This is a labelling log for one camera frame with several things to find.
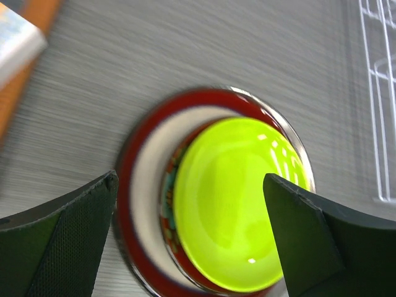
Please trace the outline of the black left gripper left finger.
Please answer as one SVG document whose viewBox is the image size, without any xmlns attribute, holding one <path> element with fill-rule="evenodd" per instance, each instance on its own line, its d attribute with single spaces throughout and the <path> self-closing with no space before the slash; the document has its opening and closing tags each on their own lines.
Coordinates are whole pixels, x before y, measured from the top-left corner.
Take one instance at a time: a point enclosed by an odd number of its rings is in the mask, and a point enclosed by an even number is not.
<svg viewBox="0 0 396 297">
<path fill-rule="evenodd" d="M 1 219 L 1 296 L 91 296 L 118 191 L 114 170 Z"/>
</svg>

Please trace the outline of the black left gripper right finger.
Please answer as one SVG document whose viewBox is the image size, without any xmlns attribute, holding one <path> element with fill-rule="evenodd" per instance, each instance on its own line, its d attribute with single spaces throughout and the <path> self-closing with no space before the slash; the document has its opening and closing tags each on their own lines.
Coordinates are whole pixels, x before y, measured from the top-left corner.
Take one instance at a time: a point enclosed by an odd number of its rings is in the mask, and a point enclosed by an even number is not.
<svg viewBox="0 0 396 297">
<path fill-rule="evenodd" d="M 263 192 L 289 296 L 395 296 L 395 222 L 283 179 Z"/>
</svg>

